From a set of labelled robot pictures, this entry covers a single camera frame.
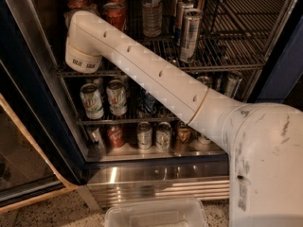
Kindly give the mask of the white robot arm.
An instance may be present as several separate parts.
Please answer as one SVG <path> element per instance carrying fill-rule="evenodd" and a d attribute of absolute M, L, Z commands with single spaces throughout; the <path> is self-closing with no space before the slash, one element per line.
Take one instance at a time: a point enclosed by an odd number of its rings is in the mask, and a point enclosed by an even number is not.
<path fill-rule="evenodd" d="M 102 58 L 228 154 L 230 227 L 303 227 L 302 112 L 222 95 L 97 15 L 76 12 L 66 63 L 83 71 Z"/>

